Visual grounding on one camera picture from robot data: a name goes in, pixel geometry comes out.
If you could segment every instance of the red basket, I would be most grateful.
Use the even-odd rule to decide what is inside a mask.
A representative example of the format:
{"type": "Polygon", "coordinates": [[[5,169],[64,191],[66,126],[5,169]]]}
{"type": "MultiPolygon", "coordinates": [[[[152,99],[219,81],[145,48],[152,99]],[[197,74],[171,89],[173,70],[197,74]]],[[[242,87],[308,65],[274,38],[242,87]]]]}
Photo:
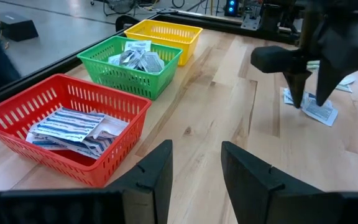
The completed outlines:
{"type": "Polygon", "coordinates": [[[94,187],[103,187],[142,134],[151,101],[66,75],[52,77],[0,103],[0,140],[12,151],[94,187]],[[48,151],[25,141],[30,127],[59,107],[96,110],[127,128],[95,160],[73,151],[48,151]]]}

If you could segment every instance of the wooden table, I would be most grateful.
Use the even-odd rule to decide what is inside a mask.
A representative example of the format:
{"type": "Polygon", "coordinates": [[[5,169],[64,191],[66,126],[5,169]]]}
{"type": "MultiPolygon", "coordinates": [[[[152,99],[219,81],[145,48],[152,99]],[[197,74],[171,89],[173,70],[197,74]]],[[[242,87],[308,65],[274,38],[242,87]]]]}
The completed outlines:
{"type": "MultiPolygon", "coordinates": [[[[143,135],[110,181],[164,139],[173,140],[169,223],[235,223],[223,181],[222,141],[232,141],[322,190],[358,190],[358,73],[353,93],[334,91],[333,127],[283,104],[281,74],[250,65],[256,46],[277,43],[204,30],[194,56],[153,102],[143,135]]],[[[90,80],[79,66],[70,73],[90,80]]],[[[316,75],[306,89],[314,92],[316,75]]],[[[0,142],[0,190],[87,187],[0,142]]]]}

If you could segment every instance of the gray floor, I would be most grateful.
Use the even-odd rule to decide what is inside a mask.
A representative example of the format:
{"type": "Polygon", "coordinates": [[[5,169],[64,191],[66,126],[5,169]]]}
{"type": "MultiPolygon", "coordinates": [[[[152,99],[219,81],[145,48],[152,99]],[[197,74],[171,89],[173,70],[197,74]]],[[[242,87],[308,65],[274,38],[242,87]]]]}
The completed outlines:
{"type": "MultiPolygon", "coordinates": [[[[198,2],[199,0],[186,0],[182,10],[189,9],[198,2]]],[[[175,3],[180,4],[181,0],[175,0],[175,3]]],[[[171,0],[161,0],[155,5],[157,8],[171,6],[171,0]]],[[[198,13],[204,13],[202,7],[199,7],[198,13]]],[[[22,42],[9,40],[6,52],[23,76],[109,37],[115,33],[114,22],[119,16],[106,17],[103,4],[95,1],[94,6],[91,6],[90,0],[3,0],[0,1],[1,12],[15,12],[32,19],[39,33],[38,38],[22,42]]],[[[136,13],[135,16],[139,19],[154,14],[140,9],[136,13]]]]}

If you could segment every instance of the green basket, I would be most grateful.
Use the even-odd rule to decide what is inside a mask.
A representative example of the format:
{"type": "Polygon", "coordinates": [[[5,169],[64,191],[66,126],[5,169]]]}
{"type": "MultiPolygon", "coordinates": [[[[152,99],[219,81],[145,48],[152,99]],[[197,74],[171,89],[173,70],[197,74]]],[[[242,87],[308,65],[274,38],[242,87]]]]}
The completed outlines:
{"type": "Polygon", "coordinates": [[[182,49],[152,44],[151,51],[158,53],[165,68],[158,74],[151,74],[108,63],[110,56],[124,51],[127,41],[138,40],[111,37],[77,57],[84,63],[93,82],[155,100],[172,81],[182,49]]]}

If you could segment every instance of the metal frame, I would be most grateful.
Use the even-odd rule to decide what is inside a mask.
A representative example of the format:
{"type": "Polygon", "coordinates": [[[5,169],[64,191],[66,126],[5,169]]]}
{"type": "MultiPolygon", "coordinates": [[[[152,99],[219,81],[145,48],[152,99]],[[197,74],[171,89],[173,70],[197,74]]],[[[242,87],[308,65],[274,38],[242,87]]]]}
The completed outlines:
{"type": "MultiPolygon", "coordinates": [[[[276,42],[282,42],[286,44],[294,44],[296,40],[298,40],[297,35],[293,34],[272,34],[271,32],[264,31],[252,31],[241,28],[241,21],[235,21],[233,19],[226,19],[221,17],[214,16],[206,16],[202,14],[178,11],[170,14],[154,14],[150,16],[148,19],[153,19],[156,21],[164,21],[164,22],[173,22],[177,24],[184,24],[188,26],[196,26],[204,29],[216,30],[220,32],[227,32],[231,34],[244,35],[248,37],[255,37],[259,39],[272,40],[276,42]]],[[[124,36],[123,30],[117,31],[112,36],[124,36]]],[[[81,64],[81,60],[76,57],[76,55],[85,49],[88,49],[110,37],[107,37],[103,40],[95,42],[83,49],[80,49],[77,52],[68,55],[67,57],[56,61],[55,63],[48,65],[40,70],[31,73],[30,75],[11,83],[10,85],[4,86],[0,88],[0,102],[8,99],[15,94],[20,93],[21,91],[29,88],[30,86],[44,80],[45,78],[54,75],[56,73],[66,73],[71,69],[79,66],[81,64]]]]}

